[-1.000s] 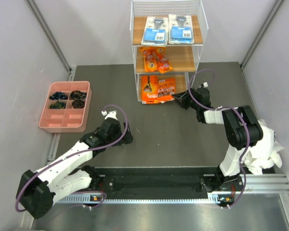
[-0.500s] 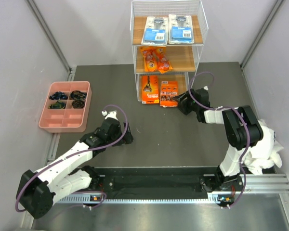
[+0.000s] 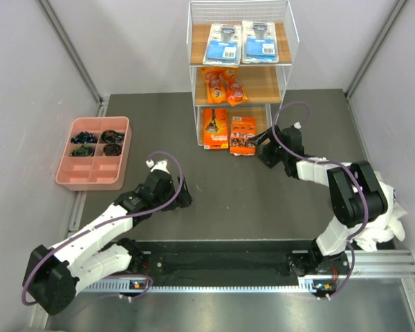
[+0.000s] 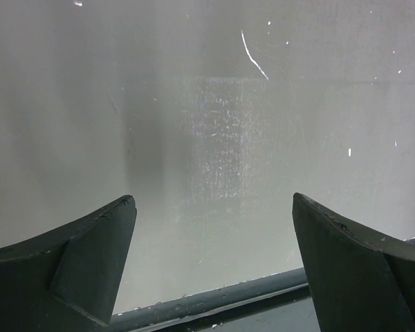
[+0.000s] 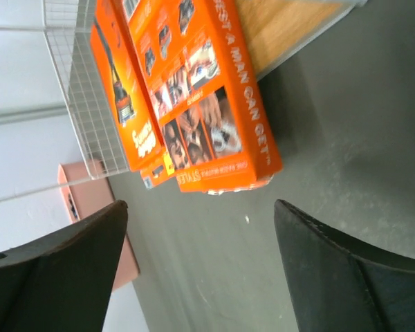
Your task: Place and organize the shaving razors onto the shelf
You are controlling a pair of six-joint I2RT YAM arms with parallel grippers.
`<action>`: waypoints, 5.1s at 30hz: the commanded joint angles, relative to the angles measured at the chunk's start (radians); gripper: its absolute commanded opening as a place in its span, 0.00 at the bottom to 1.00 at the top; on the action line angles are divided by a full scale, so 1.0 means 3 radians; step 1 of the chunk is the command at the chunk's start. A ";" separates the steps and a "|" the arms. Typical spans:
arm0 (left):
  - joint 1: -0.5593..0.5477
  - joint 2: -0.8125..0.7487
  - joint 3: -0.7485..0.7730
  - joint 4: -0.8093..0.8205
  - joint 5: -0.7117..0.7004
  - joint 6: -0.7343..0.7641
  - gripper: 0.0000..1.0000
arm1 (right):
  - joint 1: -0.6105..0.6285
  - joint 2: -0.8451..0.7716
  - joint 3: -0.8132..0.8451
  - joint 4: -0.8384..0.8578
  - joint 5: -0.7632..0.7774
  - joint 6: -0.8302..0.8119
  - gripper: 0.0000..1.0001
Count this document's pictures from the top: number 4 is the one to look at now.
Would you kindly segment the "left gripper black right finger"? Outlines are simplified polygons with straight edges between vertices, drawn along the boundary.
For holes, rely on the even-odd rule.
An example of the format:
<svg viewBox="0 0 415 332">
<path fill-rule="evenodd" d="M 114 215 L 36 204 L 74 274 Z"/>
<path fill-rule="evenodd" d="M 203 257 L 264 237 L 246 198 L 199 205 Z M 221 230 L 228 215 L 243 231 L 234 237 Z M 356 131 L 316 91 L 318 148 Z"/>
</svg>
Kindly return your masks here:
<svg viewBox="0 0 415 332">
<path fill-rule="evenodd" d="M 321 331 L 415 331 L 415 238 L 396 239 L 300 193 L 293 223 Z"/>
</svg>

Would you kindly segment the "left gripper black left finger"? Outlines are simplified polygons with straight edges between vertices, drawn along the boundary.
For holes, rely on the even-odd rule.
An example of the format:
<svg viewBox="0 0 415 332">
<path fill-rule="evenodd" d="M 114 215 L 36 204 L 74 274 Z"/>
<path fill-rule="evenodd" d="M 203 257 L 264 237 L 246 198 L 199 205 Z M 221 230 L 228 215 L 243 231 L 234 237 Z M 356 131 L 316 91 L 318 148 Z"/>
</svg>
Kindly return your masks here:
<svg viewBox="0 0 415 332">
<path fill-rule="evenodd" d="M 0 331 L 105 331 L 136 223 L 124 195 L 0 248 Z"/>
</svg>

